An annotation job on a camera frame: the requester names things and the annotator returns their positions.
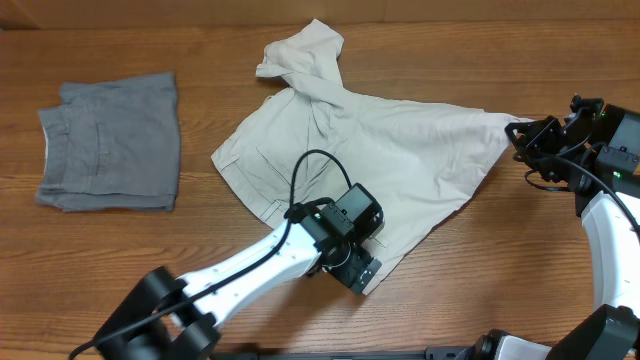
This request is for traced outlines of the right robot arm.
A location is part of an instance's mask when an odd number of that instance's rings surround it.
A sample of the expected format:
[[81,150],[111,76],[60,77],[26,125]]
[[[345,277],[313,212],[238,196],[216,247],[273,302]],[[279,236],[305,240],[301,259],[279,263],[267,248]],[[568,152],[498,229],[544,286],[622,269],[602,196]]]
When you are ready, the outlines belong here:
[[639,354],[639,115],[576,95],[564,120],[511,123],[514,160],[572,192],[589,240],[594,311],[554,346],[492,330],[461,359],[623,359]]

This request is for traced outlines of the folded grey shorts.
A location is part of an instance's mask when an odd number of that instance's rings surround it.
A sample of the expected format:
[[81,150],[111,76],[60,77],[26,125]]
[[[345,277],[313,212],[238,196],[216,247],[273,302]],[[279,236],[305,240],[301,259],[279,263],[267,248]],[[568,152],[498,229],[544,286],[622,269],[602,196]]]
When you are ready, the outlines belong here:
[[64,83],[38,112],[45,168],[36,193],[64,211],[172,211],[181,138],[173,73]]

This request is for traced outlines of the beige shorts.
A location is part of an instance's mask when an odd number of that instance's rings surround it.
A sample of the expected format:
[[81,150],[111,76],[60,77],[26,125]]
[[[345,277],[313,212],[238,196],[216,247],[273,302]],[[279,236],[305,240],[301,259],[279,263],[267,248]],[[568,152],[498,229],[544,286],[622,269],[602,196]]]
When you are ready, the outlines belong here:
[[366,241],[381,283],[431,230],[473,196],[508,144],[512,117],[441,103],[358,94],[342,83],[343,37],[320,21],[269,44],[256,74],[286,86],[213,153],[231,190],[276,227],[290,201],[362,184],[382,230]]

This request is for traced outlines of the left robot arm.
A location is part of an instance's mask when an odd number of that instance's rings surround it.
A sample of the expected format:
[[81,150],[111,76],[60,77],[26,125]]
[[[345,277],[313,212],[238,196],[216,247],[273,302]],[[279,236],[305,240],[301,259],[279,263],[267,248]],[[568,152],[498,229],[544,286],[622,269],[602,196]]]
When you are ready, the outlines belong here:
[[105,359],[206,359],[224,323],[272,289],[325,271],[360,294],[381,266],[363,246],[383,225],[361,185],[338,200],[296,203],[265,238],[227,260],[174,277],[146,274],[96,332]]

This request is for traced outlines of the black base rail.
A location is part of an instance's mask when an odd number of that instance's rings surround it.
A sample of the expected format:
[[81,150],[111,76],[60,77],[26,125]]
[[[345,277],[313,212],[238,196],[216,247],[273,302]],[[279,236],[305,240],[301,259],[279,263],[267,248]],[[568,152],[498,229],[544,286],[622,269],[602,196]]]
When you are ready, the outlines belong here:
[[214,353],[211,360],[468,360],[474,347],[428,347],[421,351],[334,353]]

